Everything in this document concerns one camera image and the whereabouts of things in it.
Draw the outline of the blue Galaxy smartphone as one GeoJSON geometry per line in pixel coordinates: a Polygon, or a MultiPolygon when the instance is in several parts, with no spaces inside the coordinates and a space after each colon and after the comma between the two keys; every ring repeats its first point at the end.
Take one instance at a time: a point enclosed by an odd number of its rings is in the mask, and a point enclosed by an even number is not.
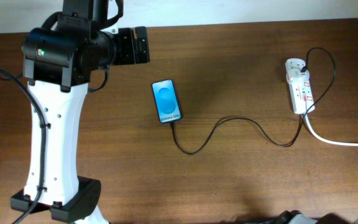
{"type": "Polygon", "coordinates": [[[161,123],[171,123],[182,119],[180,104],[173,80],[163,80],[152,84],[158,119],[161,123]]]}

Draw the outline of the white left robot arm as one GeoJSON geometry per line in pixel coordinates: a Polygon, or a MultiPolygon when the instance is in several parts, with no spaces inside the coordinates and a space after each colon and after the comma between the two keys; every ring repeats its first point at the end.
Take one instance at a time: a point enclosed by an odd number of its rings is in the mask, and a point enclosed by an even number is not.
{"type": "Polygon", "coordinates": [[[91,73],[109,73],[112,65],[148,63],[145,27],[113,32],[123,15],[108,17],[107,1],[65,0],[63,9],[50,15],[24,39],[22,91],[32,108],[30,169],[23,189],[10,206],[23,217],[49,211],[64,223],[104,223],[98,202],[101,182],[77,174],[76,150],[81,110],[91,93],[91,73]]]}

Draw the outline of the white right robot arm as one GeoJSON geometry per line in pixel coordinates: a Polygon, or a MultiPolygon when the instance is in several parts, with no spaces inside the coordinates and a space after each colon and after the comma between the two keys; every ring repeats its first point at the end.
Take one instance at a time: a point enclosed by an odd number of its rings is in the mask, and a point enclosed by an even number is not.
{"type": "Polygon", "coordinates": [[[358,224],[358,218],[350,222],[336,213],[329,213],[320,218],[310,218],[298,210],[293,210],[284,211],[278,217],[264,221],[262,224],[358,224]]]}

